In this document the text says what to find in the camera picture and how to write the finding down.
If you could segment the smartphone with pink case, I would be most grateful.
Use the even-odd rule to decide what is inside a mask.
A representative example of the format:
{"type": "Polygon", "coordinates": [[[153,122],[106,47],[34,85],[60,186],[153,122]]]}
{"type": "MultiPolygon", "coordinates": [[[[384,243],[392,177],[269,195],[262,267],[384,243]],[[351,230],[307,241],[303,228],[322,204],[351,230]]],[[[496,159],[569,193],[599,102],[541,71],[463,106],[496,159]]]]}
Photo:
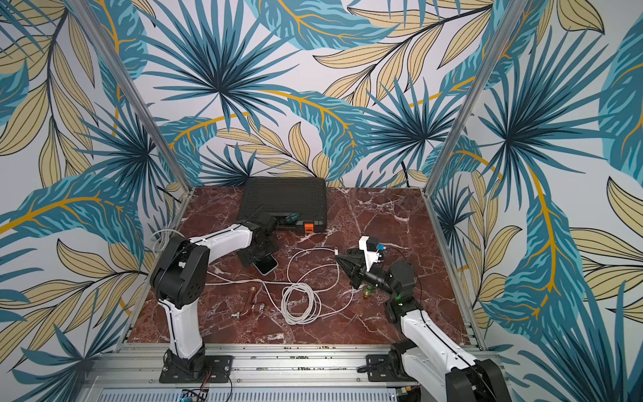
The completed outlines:
{"type": "Polygon", "coordinates": [[[261,276],[268,276],[278,268],[278,261],[273,255],[268,255],[253,263],[254,267],[259,271],[261,276]]]}

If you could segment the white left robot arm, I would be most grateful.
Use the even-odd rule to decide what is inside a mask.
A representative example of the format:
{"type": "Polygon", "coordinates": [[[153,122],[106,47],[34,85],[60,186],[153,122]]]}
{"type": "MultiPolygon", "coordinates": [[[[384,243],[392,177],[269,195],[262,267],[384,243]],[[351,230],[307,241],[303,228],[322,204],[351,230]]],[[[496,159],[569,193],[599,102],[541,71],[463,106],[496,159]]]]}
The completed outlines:
{"type": "Polygon", "coordinates": [[[199,331],[198,301],[208,267],[219,258],[235,253],[243,266],[254,266],[263,275],[274,271],[278,251],[273,232],[278,219],[260,213],[221,231],[186,238],[172,236],[150,276],[157,303],[164,309],[170,341],[163,358],[162,383],[195,383],[206,380],[230,358],[216,362],[205,354],[199,331]]]}

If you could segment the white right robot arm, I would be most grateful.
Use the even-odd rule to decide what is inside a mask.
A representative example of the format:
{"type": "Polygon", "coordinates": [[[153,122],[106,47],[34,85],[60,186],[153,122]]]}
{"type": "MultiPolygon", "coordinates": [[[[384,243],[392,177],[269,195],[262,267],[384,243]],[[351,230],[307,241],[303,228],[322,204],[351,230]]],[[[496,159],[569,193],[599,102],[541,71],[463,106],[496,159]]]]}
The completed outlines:
{"type": "Polygon", "coordinates": [[[436,401],[510,401],[504,373],[490,359],[480,360],[446,335],[415,299],[415,270],[407,261],[383,267],[383,253],[370,262],[351,250],[335,261],[359,288],[366,283],[388,294],[385,315],[405,340],[388,354],[395,376],[410,378],[436,401]]]}

